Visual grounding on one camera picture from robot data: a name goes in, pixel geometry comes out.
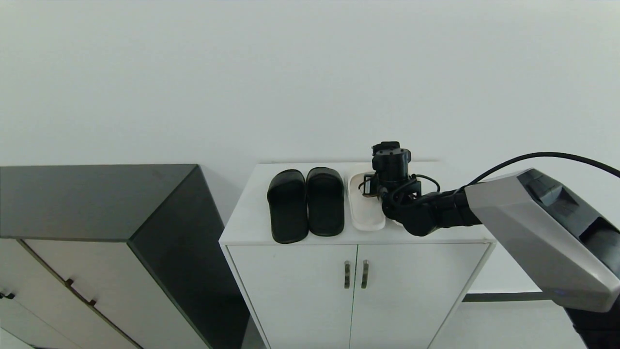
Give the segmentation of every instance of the white cabinet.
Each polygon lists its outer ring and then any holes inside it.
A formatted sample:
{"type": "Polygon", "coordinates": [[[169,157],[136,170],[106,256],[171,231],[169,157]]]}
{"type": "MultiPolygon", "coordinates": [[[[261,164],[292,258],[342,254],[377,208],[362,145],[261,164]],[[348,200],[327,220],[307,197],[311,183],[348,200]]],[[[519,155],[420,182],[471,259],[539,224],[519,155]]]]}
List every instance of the white cabinet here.
{"type": "Polygon", "coordinates": [[[272,348],[348,348],[357,246],[229,251],[272,348]]]}
{"type": "MultiPolygon", "coordinates": [[[[345,200],[339,235],[310,233],[294,244],[275,243],[269,182],[282,170],[307,173],[319,165],[325,164],[257,165],[219,240],[267,348],[428,348],[495,240],[483,227],[421,238],[388,222],[380,231],[361,232],[345,200]]],[[[340,173],[351,165],[328,164],[340,173]]],[[[439,163],[415,166],[442,185],[457,186],[442,181],[450,170],[439,163]]]]}
{"type": "MultiPolygon", "coordinates": [[[[35,347],[80,349],[15,299],[0,299],[0,327],[35,347]]],[[[3,338],[0,338],[0,348],[4,348],[2,340],[3,338]]]]}
{"type": "Polygon", "coordinates": [[[205,347],[127,244],[26,242],[63,279],[73,279],[82,297],[96,299],[95,308],[143,348],[205,347]]]}
{"type": "Polygon", "coordinates": [[[389,348],[427,348],[486,249],[483,243],[361,245],[350,348],[385,348],[387,338],[389,348]]]}
{"type": "Polygon", "coordinates": [[[67,292],[16,240],[0,240],[0,266],[1,287],[15,294],[11,301],[36,314],[78,347],[135,349],[78,298],[67,292]]]}

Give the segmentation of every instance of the cabinet handle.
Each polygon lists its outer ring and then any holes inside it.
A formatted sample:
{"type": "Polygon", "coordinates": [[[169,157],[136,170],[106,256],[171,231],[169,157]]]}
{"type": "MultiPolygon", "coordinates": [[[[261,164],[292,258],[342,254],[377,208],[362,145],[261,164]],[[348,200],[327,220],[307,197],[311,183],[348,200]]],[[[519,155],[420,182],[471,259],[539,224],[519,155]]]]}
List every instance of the cabinet handle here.
{"type": "Polygon", "coordinates": [[[71,291],[71,293],[73,293],[74,296],[76,296],[80,301],[88,304],[91,307],[94,307],[95,304],[97,304],[97,301],[95,301],[94,299],[91,299],[91,301],[87,301],[84,297],[82,297],[81,294],[79,294],[73,287],[71,287],[71,285],[73,285],[73,280],[72,279],[67,279],[67,281],[64,282],[65,287],[67,287],[69,289],[69,291],[71,291]]]}
{"type": "Polygon", "coordinates": [[[345,262],[345,289],[351,287],[351,262],[345,262]]]}
{"type": "Polygon", "coordinates": [[[364,272],[361,275],[361,288],[366,288],[368,285],[368,260],[364,260],[364,272]]]}
{"type": "Polygon", "coordinates": [[[13,298],[15,298],[15,295],[13,293],[4,294],[4,293],[0,292],[0,299],[2,299],[2,298],[13,299],[13,298]]]}

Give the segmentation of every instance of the robotic arm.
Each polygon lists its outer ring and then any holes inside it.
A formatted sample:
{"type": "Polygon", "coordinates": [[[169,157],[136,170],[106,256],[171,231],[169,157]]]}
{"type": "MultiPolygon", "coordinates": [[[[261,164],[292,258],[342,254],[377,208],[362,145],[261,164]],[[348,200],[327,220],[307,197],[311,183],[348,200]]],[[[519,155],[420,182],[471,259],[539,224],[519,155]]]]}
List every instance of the robotic arm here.
{"type": "Polygon", "coordinates": [[[598,211],[550,176],[529,169],[482,182],[527,158],[554,156],[620,171],[565,153],[534,153],[506,161],[467,186],[440,192],[439,184],[409,175],[411,153],[398,142],[373,147],[374,175],[364,195],[382,202],[387,218],[416,236],[438,228],[484,224],[543,293],[565,308],[589,349],[620,348],[620,232],[598,211]],[[421,194],[418,178],[437,185],[421,194]]]}

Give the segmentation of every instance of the white wall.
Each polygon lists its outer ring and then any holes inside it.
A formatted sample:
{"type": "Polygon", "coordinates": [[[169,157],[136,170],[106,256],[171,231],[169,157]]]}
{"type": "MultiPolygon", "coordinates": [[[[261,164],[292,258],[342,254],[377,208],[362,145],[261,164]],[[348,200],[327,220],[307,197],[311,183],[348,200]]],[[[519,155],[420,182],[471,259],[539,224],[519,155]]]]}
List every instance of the white wall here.
{"type": "MultiPolygon", "coordinates": [[[[226,221],[261,161],[400,140],[463,183],[521,153],[620,166],[620,3],[5,2],[0,164],[203,166],[226,221]]],[[[531,161],[620,224],[620,182],[531,161]]]]}

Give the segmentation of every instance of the black cable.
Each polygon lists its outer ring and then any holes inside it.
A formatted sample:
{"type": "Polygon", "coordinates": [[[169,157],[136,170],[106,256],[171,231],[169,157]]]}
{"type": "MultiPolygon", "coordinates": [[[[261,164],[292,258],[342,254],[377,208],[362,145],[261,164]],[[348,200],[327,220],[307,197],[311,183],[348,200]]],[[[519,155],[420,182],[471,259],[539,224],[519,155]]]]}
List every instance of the black cable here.
{"type": "Polygon", "coordinates": [[[435,186],[437,187],[437,192],[441,191],[441,186],[439,185],[439,182],[434,180],[433,178],[429,177],[429,176],[425,176],[423,174],[415,174],[414,176],[416,177],[420,177],[420,178],[424,178],[424,179],[428,179],[429,181],[433,182],[435,184],[435,186]]]}
{"type": "Polygon", "coordinates": [[[497,172],[498,170],[501,170],[502,168],[512,165],[514,163],[517,163],[519,161],[523,161],[523,160],[527,160],[527,159],[533,159],[533,158],[562,158],[562,159],[568,159],[568,160],[573,160],[573,161],[577,161],[580,163],[584,163],[593,167],[596,167],[600,170],[603,170],[607,173],[610,173],[618,178],[620,178],[620,170],[617,170],[607,164],[604,164],[600,161],[596,161],[596,160],[592,160],[590,158],[586,158],[584,156],[579,156],[579,155],[574,155],[574,154],[568,154],[568,153],[560,153],[560,152],[536,152],[536,153],[529,153],[529,154],[524,154],[521,156],[517,156],[516,158],[512,158],[510,160],[504,161],[503,163],[489,169],[488,171],[482,173],[480,176],[476,177],[473,181],[469,182],[468,184],[461,186],[460,188],[458,188],[457,190],[451,192],[451,193],[441,193],[439,195],[436,196],[427,196],[427,197],[421,197],[420,199],[415,200],[412,204],[423,204],[425,202],[434,200],[434,199],[438,199],[439,197],[443,197],[443,196],[455,196],[457,195],[461,190],[463,190],[465,187],[473,185],[478,183],[479,181],[482,181],[484,178],[486,178],[488,175],[491,175],[494,172],[497,172]]]}
{"type": "Polygon", "coordinates": [[[537,152],[537,153],[530,153],[530,154],[525,154],[525,155],[521,155],[518,156],[516,158],[512,158],[508,161],[504,161],[503,163],[491,168],[489,171],[486,171],[485,173],[482,173],[480,176],[476,177],[473,181],[469,182],[469,184],[467,184],[467,186],[470,186],[472,184],[476,184],[479,181],[482,181],[484,178],[486,178],[488,175],[490,175],[493,172],[496,172],[498,170],[501,170],[502,168],[508,166],[508,165],[512,165],[516,162],[522,161],[522,160],[527,160],[527,159],[532,159],[532,158],[563,158],[563,159],[568,159],[568,160],[573,160],[573,161],[577,161],[580,163],[584,163],[584,164],[588,164],[590,166],[594,166],[596,168],[599,168],[605,172],[611,173],[612,175],[620,178],[620,171],[609,166],[606,165],[602,162],[596,161],[596,160],[592,160],[589,158],[585,158],[583,156],[579,156],[579,155],[573,155],[573,154],[568,154],[568,153],[558,153],[558,152],[537,152]]]}

